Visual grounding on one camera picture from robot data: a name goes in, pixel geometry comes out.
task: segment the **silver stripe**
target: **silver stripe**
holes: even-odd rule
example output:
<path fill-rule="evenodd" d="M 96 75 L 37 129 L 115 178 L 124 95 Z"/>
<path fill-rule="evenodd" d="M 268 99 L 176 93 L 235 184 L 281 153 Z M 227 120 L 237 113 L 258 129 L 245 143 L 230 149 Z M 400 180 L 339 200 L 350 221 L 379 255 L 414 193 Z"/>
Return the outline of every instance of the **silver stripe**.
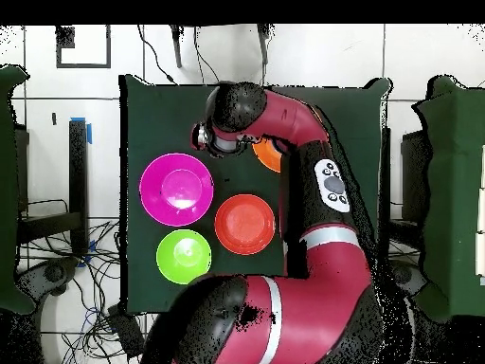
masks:
<path fill-rule="evenodd" d="M 277 353 L 279 339 L 281 338 L 281 295 L 279 294 L 278 284 L 274 280 L 267 277 L 264 277 L 264 280 L 269 286 L 271 295 L 271 313 L 273 314 L 274 319 L 271 320 L 268 344 L 260 364 L 270 364 Z"/>
<path fill-rule="evenodd" d="M 359 246 L 353 230 L 346 227 L 322 227 L 303 236 L 299 241 L 307 242 L 307 249 L 328 243 L 350 243 Z"/>

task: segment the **floor tile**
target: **floor tile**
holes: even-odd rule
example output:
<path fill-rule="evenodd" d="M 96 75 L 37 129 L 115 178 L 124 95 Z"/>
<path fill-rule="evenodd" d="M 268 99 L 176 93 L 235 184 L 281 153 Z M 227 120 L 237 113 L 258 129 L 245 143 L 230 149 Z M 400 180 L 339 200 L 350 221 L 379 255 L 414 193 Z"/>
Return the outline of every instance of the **floor tile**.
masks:
<path fill-rule="evenodd" d="M 362 87 L 382 77 L 382 24 L 275 25 L 266 80 L 275 85 Z"/>
<path fill-rule="evenodd" d="M 393 203 L 403 202 L 403 158 L 401 143 L 403 135 L 419 131 L 422 128 L 418 115 L 411 109 L 414 102 L 390 102 L 387 106 L 387 127 L 390 137 L 390 200 Z M 390 206 L 390 217 L 399 219 L 401 206 Z"/>
<path fill-rule="evenodd" d="M 82 339 L 78 335 L 62 334 L 42 334 L 41 338 L 45 364 L 109 364 L 106 358 L 88 356 L 81 350 Z M 97 347 L 94 340 L 90 342 L 93 347 Z M 104 340 L 101 343 L 107 355 L 115 354 L 121 350 L 121 344 L 116 341 Z M 93 355 L 103 355 L 100 349 L 94 350 Z M 110 357 L 111 364 L 138 364 L 138 358 L 134 357 L 127 361 L 126 355 L 116 355 Z"/>
<path fill-rule="evenodd" d="M 20 26 L 0 27 L 0 65 L 24 65 L 24 30 Z M 14 98 L 24 97 L 24 86 L 13 90 Z"/>
<path fill-rule="evenodd" d="M 119 215 L 119 102 L 27 100 L 28 197 L 69 199 L 69 120 L 91 124 L 87 144 L 88 215 Z M 53 124 L 52 114 L 56 114 Z"/>
<path fill-rule="evenodd" d="M 105 222 L 106 221 L 98 219 L 89 220 L 89 227 L 91 228 L 91 241 L 99 239 L 101 233 L 103 232 L 103 227 L 95 227 L 105 224 Z M 111 225 L 115 223 L 116 221 L 112 221 L 110 226 L 107 228 L 110 228 Z M 113 237 L 116 231 L 117 227 L 109 230 L 97 245 L 98 253 L 111 253 L 109 256 L 103 255 L 93 257 L 90 261 L 90 264 L 94 267 L 92 268 L 91 272 L 88 266 L 76 268 L 76 275 L 74 279 L 82 289 L 82 298 L 84 300 L 84 304 L 90 309 L 96 307 L 99 310 L 102 297 L 99 289 L 95 286 L 93 276 L 95 276 L 97 282 L 100 283 L 104 293 L 104 311 L 107 312 L 108 307 L 111 307 L 119 302 L 119 265 L 110 264 L 109 259 L 110 256 L 115 258 L 117 257 L 117 248 L 115 246 L 115 240 Z M 30 243 L 30 256 L 33 258 L 36 256 L 44 256 L 45 254 L 42 251 L 34 249 L 34 244 L 42 248 L 46 247 L 45 241 L 36 241 Z M 57 249 L 62 247 L 63 243 L 58 242 L 52 246 L 53 248 Z M 81 332 L 83 325 L 84 331 L 89 328 L 89 322 L 84 323 L 86 316 L 89 316 L 89 313 L 82 304 L 80 289 L 74 281 L 71 281 L 67 287 L 66 292 L 59 297 L 49 296 L 47 298 L 41 321 L 41 330 L 43 332 Z"/>
<path fill-rule="evenodd" d="M 477 86 L 485 81 L 483 27 L 387 24 L 385 74 L 394 83 L 391 99 L 424 99 L 428 81 L 438 74 Z"/>
<path fill-rule="evenodd" d="M 382 76 L 383 25 L 286 25 L 277 24 L 268 44 L 266 82 L 276 85 L 363 86 Z M 146 40 L 159 55 L 161 67 L 178 83 L 201 83 L 193 28 L 181 39 L 183 68 L 175 64 L 171 30 L 145 26 Z M 199 52 L 220 80 L 260 82 L 262 56 L 255 24 L 202 27 Z M 169 83 L 158 70 L 146 46 L 146 81 Z M 206 83 L 216 82 L 203 64 Z"/>
<path fill-rule="evenodd" d="M 177 83 L 202 83 L 193 40 L 193 27 L 185 27 L 180 37 L 182 68 L 177 68 L 168 25 L 145 26 L 145 39 L 156 51 L 160 67 Z M 199 27 L 199 54 L 215 71 L 219 80 L 258 82 L 262 71 L 260 42 L 256 24 Z M 145 46 L 146 81 L 169 83 L 156 66 L 153 51 Z M 200 60 L 205 83 L 217 80 L 210 68 Z"/>
<path fill-rule="evenodd" d="M 152 329 L 152 326 L 157 317 L 158 317 L 158 314 L 147 314 L 147 330 L 146 330 L 147 334 Z"/>
<path fill-rule="evenodd" d="M 65 50 L 67 60 L 76 63 L 100 61 L 106 47 L 103 27 L 74 26 L 75 48 Z M 27 96 L 119 97 L 119 74 L 143 75 L 143 44 L 136 26 L 111 26 L 111 58 L 111 68 L 57 68 L 55 28 L 29 26 L 26 31 L 26 69 L 30 75 Z"/>

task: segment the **chair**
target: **chair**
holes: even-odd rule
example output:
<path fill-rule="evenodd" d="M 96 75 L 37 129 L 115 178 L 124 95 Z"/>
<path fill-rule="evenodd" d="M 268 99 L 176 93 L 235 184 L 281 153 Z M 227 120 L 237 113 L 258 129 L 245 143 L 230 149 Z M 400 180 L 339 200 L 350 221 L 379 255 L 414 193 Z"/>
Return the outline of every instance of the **chair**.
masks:
<path fill-rule="evenodd" d="M 19 66 L 0 66 L 0 363 L 44 364 L 40 321 L 49 295 L 59 296 L 74 277 L 79 258 L 87 254 L 85 123 L 69 126 L 71 211 L 23 219 L 27 208 L 27 144 L 25 126 L 15 124 L 9 94 L 28 78 Z M 72 256 L 53 258 L 18 273 L 19 245 L 71 231 Z"/>
<path fill-rule="evenodd" d="M 171 37 L 173 39 L 173 48 L 175 50 L 175 61 L 177 63 L 177 67 L 182 67 L 182 59 L 180 56 L 180 34 L 184 31 L 184 27 L 195 27 L 191 25 L 170 25 L 171 27 Z M 258 35 L 260 37 L 260 47 L 261 47 L 261 55 L 262 55 L 262 62 L 264 65 L 268 64 L 268 54 L 266 49 L 266 40 L 269 39 L 269 24 L 258 24 Z"/>

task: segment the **circular button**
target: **circular button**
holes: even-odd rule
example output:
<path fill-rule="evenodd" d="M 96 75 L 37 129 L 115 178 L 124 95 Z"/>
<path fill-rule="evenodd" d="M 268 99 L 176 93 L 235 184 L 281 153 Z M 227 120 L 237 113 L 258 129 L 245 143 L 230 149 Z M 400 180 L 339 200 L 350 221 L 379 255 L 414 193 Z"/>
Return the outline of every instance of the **circular button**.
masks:
<path fill-rule="evenodd" d="M 344 183 L 337 177 L 327 177 L 323 185 L 329 192 L 336 192 L 337 194 L 343 194 L 345 190 Z"/>

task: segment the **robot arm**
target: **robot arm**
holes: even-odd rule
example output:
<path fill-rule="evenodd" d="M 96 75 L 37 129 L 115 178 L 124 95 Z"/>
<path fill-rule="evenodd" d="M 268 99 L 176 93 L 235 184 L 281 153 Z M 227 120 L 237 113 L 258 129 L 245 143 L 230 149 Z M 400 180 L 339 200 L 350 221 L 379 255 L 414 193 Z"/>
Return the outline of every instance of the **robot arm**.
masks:
<path fill-rule="evenodd" d="M 312 108 L 253 83 L 222 84 L 192 146 L 223 157 L 262 137 L 282 152 L 285 276 L 213 279 L 192 298 L 172 364 L 371 364 L 382 344 L 379 306 L 345 177 Z"/>

